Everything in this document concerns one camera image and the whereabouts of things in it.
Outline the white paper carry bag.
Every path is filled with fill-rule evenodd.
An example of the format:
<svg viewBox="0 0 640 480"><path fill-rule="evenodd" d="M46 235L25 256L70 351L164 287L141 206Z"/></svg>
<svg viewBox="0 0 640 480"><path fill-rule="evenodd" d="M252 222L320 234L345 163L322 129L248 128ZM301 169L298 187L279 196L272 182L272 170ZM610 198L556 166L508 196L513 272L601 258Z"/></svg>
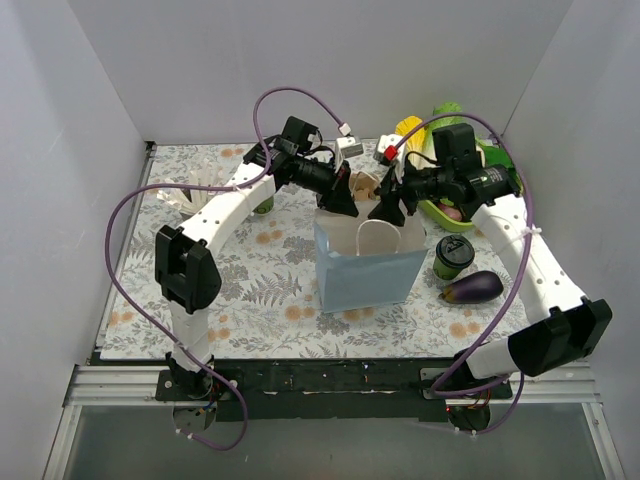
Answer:
<svg viewBox="0 0 640 480"><path fill-rule="evenodd" d="M356 217L315 212L315 270L325 313L402 303L422 269L427 248L421 219L409 216L402 227L371 220L376 205L358 202Z"/></svg>

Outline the stack of paper cups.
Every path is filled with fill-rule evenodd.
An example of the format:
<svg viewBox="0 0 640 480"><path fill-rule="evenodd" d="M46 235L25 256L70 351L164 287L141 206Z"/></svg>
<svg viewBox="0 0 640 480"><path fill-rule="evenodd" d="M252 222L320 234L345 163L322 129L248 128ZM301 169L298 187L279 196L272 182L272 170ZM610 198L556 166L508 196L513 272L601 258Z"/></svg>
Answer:
<svg viewBox="0 0 640 480"><path fill-rule="evenodd" d="M266 215L270 213L274 208L274 197L269 197L263 202L261 202L254 210L253 213L255 215Z"/></svg>

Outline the green paper coffee cup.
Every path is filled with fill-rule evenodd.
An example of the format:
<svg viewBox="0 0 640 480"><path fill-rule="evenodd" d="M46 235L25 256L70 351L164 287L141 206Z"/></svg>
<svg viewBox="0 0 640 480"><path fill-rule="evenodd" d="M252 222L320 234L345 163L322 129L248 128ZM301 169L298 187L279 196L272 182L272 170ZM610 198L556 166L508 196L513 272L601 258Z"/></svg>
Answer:
<svg viewBox="0 0 640 480"><path fill-rule="evenodd" d="M474 247L465 237L449 235L436 245L433 271L442 280L452 280L468 268L474 259Z"/></svg>

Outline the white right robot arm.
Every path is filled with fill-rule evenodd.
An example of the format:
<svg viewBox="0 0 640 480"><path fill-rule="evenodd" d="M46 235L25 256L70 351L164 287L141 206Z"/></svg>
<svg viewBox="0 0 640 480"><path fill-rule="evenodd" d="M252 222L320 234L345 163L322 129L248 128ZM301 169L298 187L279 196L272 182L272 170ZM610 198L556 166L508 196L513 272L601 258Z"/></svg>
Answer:
<svg viewBox="0 0 640 480"><path fill-rule="evenodd" d="M523 176L513 166L484 159L486 151L467 123L433 130L434 155L418 169L405 146L423 128L379 138L374 157L388 171L371 218L401 226L419 202L448 200L485 235L512 278L496 316L502 318L519 298L529 322L499 341L481 334L435 380L433 392L471 398L512 373L535 377L591 354L612 319L611 308L603 299L589 299L558 263L534 225Z"/></svg>

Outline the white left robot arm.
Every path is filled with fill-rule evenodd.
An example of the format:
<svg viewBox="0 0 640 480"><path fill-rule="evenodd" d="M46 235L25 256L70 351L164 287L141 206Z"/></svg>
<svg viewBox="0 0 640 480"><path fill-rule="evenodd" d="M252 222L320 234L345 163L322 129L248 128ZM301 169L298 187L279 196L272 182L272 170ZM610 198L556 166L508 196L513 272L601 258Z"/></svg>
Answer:
<svg viewBox="0 0 640 480"><path fill-rule="evenodd" d="M212 357L207 309L222 287L214 258L237 227L284 185L310 190L319 208L355 217L348 160L363 152L361 141L345 133L335 141L334 155L323 162L316 126L289 117L282 132L253 146L233 172L222 193L176 228L156 235L155 278L169 303L177 341L167 364L172 382L190 399L205 398L213 377L204 369Z"/></svg>

